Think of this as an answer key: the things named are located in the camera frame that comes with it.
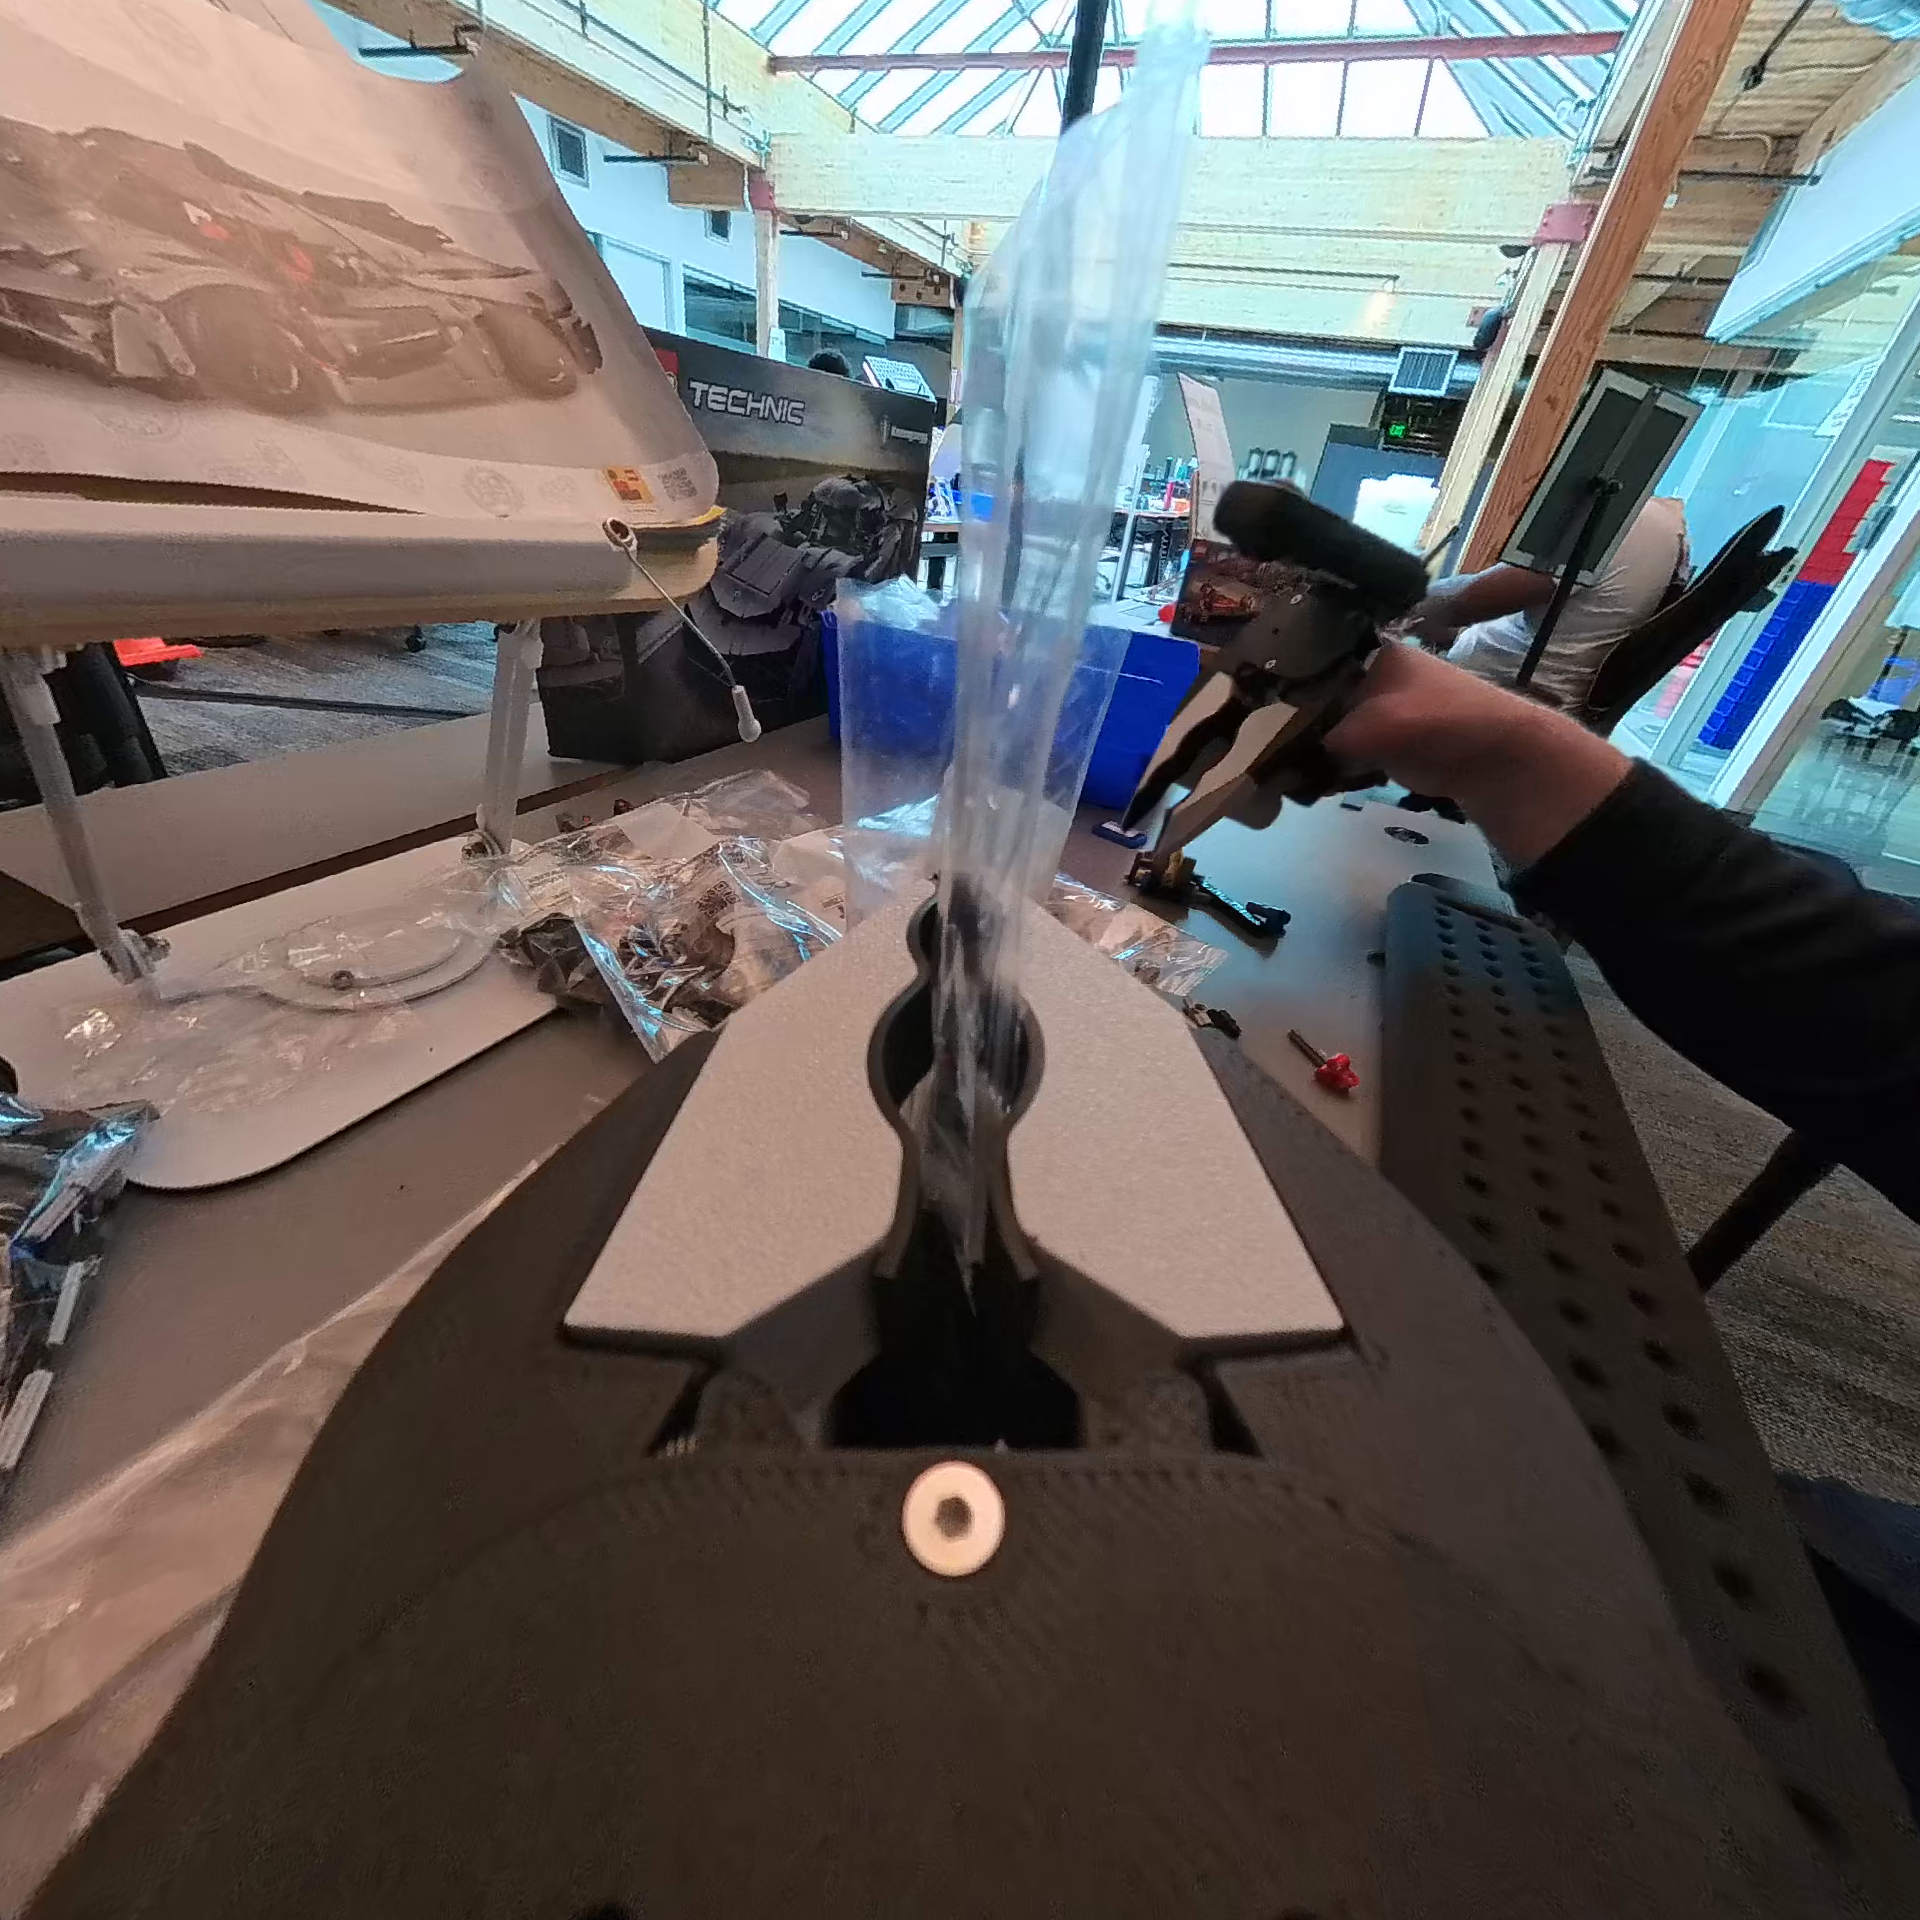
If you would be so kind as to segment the black perforated office chair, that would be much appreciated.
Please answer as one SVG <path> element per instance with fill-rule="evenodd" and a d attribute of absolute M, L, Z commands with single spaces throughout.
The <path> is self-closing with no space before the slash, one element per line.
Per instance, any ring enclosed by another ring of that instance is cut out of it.
<path fill-rule="evenodd" d="M 1493 895 L 1388 899 L 1378 1164 L 1570 1405 L 1783 1836 L 1917 1917 L 1917 1835 L 1840 1624 L 1560 950 Z"/>

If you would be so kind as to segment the black panel on pole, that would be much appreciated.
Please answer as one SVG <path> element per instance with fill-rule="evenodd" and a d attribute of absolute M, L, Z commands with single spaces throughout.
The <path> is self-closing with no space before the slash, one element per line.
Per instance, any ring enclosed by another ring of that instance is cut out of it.
<path fill-rule="evenodd" d="M 1604 577 L 1704 410 L 1682 393 L 1616 371 L 1597 373 L 1500 548 L 1500 564 L 1552 581 L 1542 625 L 1513 679 L 1516 690 L 1531 688 L 1573 593 Z"/>

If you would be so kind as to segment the yellow black lego assembly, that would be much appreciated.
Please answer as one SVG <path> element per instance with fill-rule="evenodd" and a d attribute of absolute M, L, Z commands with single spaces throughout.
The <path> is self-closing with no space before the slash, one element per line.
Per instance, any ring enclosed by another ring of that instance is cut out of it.
<path fill-rule="evenodd" d="M 1244 901 L 1217 887 L 1186 853 L 1143 851 L 1131 863 L 1124 883 L 1145 901 L 1198 909 L 1252 944 L 1274 944 L 1293 925 L 1289 910 Z"/>

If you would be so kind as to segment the wooden book stand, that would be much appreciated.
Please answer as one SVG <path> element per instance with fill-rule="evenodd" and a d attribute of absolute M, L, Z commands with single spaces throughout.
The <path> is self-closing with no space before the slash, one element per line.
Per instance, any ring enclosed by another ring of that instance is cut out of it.
<path fill-rule="evenodd" d="M 157 635 L 309 633 L 488 619 L 514 639 L 493 673 L 488 750 L 474 834 L 495 856 L 514 838 L 540 620 L 638 613 L 708 577 L 708 542 L 641 546 L 637 507 L 577 522 L 433 519 L 340 507 L 107 501 L 5 492 L 5 698 L 43 796 L 60 885 L 124 996 L 186 985 L 168 966 L 208 963 L 244 936 L 396 905 L 433 879 L 433 845 L 281 889 L 185 925 L 170 943 L 121 922 L 88 841 L 85 801 L 58 742 L 46 681 L 80 646 Z M 467 1069 L 557 1014 L 486 940 L 421 975 L 393 1043 L 349 1054 L 254 1111 L 159 1116 L 128 1181 L 150 1193 L 230 1188 L 276 1172 Z"/>

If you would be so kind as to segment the pile of lego part bags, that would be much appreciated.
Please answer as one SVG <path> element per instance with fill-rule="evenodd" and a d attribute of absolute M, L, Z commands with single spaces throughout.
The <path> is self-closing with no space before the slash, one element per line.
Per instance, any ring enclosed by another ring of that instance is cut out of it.
<path fill-rule="evenodd" d="M 569 873 L 617 991 L 747 981 L 390 1322 L 218 1632 L 20 1917 L 1226 1917 L 1259 1904 L 1244 1768 L 1190 1623 L 1211 1467 L 1005 1444 L 986 1260 L 875 1263 L 857 1444 L 757 1383 L 575 1347 L 564 1313 L 693 1080 L 677 1054 L 843 940 L 759 836 L 704 877 Z"/>

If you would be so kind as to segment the wide clear lego bag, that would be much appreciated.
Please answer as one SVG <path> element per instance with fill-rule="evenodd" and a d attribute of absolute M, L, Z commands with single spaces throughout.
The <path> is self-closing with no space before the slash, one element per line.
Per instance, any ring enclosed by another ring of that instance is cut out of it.
<path fill-rule="evenodd" d="M 964 307 L 955 588 L 834 607 L 849 921 L 933 899 L 931 1062 L 901 1099 L 909 1230 L 988 1260 L 1025 918 L 1045 901 L 1129 642 L 1097 615 L 1179 235 L 1208 35 L 1149 5 L 1132 76 L 1072 111 Z"/>

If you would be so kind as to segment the blue plastic storage bin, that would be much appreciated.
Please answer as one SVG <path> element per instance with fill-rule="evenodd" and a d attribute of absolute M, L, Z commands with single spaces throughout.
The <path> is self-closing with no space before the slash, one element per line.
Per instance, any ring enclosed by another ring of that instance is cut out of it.
<path fill-rule="evenodd" d="M 866 648 L 859 690 L 872 723 L 866 738 L 879 757 L 944 766 L 953 744 L 957 642 L 955 605 L 929 619 L 855 620 L 833 608 L 821 619 L 828 734 L 845 732 L 845 657 Z M 1165 608 L 1143 600 L 1099 603 L 1086 633 L 1083 667 L 1092 700 L 1113 663 L 1115 685 L 1092 732 L 1080 786 L 1086 805 L 1116 814 L 1132 798 L 1153 753 L 1186 698 L 1201 667 L 1198 645 L 1177 637 Z"/>

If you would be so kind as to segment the grey car instruction booklet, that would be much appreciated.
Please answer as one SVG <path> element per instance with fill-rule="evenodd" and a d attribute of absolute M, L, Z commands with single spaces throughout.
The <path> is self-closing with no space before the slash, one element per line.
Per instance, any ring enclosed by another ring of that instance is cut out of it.
<path fill-rule="evenodd" d="M 681 520 L 717 470 L 478 59 L 221 5 L 2 9 L 2 467 L 380 513 Z"/>

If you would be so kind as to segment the stack of red blue bins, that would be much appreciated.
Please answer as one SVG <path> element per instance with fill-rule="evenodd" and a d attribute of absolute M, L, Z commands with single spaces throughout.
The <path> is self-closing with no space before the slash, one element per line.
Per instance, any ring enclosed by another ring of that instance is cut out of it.
<path fill-rule="evenodd" d="M 1861 464 L 1818 539 L 1812 541 L 1807 558 L 1767 608 L 1764 625 L 1722 686 L 1716 706 L 1710 708 L 1694 738 L 1701 748 L 1730 754 L 1740 747 L 1742 736 L 1812 637 L 1814 625 L 1834 600 L 1855 564 L 1863 531 L 1905 463 L 1903 454 L 1889 453 Z"/>

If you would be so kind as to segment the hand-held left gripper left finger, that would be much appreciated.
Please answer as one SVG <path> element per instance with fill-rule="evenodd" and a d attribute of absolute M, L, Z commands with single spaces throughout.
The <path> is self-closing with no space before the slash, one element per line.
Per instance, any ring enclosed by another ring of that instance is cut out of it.
<path fill-rule="evenodd" d="M 690 1083 L 564 1311 L 575 1347 L 745 1378 L 810 1444 L 866 1440 L 906 1153 L 870 1053 L 935 907 L 894 901 L 677 1054 Z"/>

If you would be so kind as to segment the person's right hand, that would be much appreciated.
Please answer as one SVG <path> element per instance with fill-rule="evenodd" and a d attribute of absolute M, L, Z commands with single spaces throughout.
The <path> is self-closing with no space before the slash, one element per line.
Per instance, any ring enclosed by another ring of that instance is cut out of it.
<path fill-rule="evenodd" d="M 1551 855 L 1631 779 L 1631 760 L 1570 717 L 1399 641 L 1325 747 L 1347 769 L 1456 805 L 1514 868 Z"/>

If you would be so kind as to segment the colourful lego box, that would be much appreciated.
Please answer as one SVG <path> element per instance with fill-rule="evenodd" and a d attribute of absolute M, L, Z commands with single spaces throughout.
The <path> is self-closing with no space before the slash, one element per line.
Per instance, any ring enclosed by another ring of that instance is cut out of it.
<path fill-rule="evenodd" d="M 1198 645 L 1215 645 L 1215 631 L 1238 629 L 1255 619 L 1279 588 L 1282 570 L 1225 541 L 1193 541 L 1173 603 L 1171 631 Z"/>

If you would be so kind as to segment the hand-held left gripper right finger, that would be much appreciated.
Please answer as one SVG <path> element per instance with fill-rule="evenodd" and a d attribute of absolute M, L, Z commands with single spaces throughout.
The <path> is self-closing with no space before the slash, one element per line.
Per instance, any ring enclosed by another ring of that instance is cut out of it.
<path fill-rule="evenodd" d="M 1005 1444 L 1223 1365 L 1343 1347 L 1343 1309 L 1202 1034 L 1045 907 L 1020 907 L 993 1294 Z"/>

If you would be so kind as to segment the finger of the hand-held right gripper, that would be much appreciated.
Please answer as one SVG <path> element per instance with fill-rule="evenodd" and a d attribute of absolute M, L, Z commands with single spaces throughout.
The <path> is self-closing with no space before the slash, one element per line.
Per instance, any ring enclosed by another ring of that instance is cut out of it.
<path fill-rule="evenodd" d="M 1205 675 L 1167 724 L 1118 816 L 1118 826 L 1129 834 L 1141 833 L 1173 788 L 1194 788 L 1198 775 L 1219 764 L 1235 747 L 1241 728 L 1257 708 L 1259 702 L 1246 698 L 1238 675 L 1220 671 Z"/>
<path fill-rule="evenodd" d="M 1194 786 L 1174 786 L 1158 830 L 1158 855 L 1189 853 L 1201 834 L 1235 818 L 1262 788 L 1280 780 L 1277 769 L 1295 753 L 1301 730 L 1297 705 L 1257 708 L 1232 748 L 1198 775 Z"/>

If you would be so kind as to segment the black lego set box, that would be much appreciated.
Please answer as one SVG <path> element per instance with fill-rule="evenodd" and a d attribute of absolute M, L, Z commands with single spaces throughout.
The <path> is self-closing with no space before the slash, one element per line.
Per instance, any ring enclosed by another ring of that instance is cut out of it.
<path fill-rule="evenodd" d="M 646 337 L 717 469 L 710 561 L 637 613 L 543 625 L 536 692 L 562 760 L 674 764 L 827 715 L 841 591 L 911 581 L 920 561 L 929 396 Z"/>

